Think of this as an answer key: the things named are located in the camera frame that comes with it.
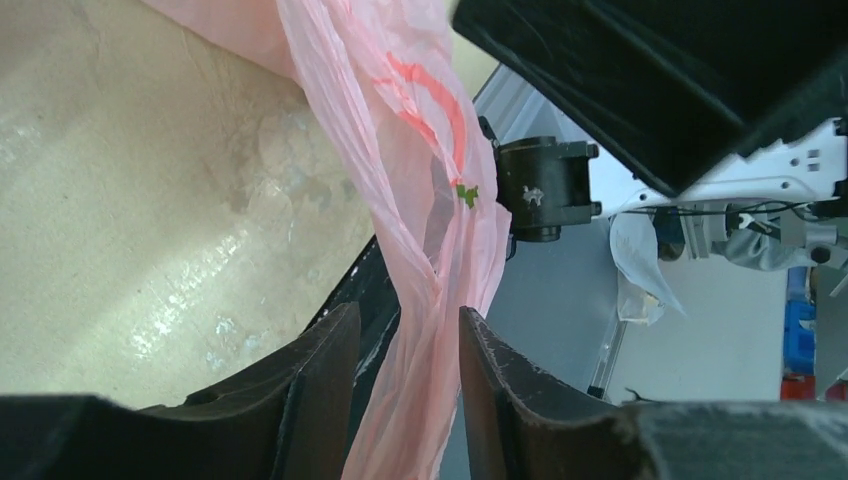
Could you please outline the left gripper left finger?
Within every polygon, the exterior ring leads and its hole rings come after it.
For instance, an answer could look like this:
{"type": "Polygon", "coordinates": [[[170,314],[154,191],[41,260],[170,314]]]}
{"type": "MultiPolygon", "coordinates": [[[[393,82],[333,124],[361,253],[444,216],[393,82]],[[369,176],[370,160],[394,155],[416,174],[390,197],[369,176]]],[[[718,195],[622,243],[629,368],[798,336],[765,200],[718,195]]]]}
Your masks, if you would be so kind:
{"type": "Polygon", "coordinates": [[[338,306],[294,341],[174,407],[5,396],[5,479],[337,479],[360,315],[338,306]]]}

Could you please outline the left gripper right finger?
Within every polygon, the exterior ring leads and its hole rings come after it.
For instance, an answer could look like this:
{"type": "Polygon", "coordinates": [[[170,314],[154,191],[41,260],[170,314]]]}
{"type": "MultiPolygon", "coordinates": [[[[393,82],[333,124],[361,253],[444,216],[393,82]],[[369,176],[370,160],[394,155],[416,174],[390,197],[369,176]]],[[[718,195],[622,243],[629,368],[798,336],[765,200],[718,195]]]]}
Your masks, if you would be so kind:
{"type": "Polygon", "coordinates": [[[847,406],[653,401],[615,406],[559,380],[459,313],[474,479],[843,479],[847,406]]]}

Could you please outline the pink plastic bag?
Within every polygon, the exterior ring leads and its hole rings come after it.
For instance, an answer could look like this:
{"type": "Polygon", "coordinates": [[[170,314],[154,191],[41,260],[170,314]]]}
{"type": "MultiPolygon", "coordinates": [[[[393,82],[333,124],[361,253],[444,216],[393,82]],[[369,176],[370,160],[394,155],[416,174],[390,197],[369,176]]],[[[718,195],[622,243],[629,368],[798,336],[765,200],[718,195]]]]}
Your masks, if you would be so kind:
{"type": "Polygon", "coordinates": [[[303,90],[366,203],[400,303],[346,479],[434,479],[460,390],[459,312],[486,312],[510,214],[442,1],[156,1],[303,90]]]}

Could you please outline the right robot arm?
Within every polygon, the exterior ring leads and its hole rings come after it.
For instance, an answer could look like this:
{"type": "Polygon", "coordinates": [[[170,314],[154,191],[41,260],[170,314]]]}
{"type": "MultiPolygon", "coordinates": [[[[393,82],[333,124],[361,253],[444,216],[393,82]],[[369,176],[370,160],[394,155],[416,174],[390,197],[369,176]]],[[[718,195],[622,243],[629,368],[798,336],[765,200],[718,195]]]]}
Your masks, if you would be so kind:
{"type": "Polygon", "coordinates": [[[460,1],[451,24],[587,134],[497,148],[518,241],[680,201],[847,213],[843,1],[460,1]]]}

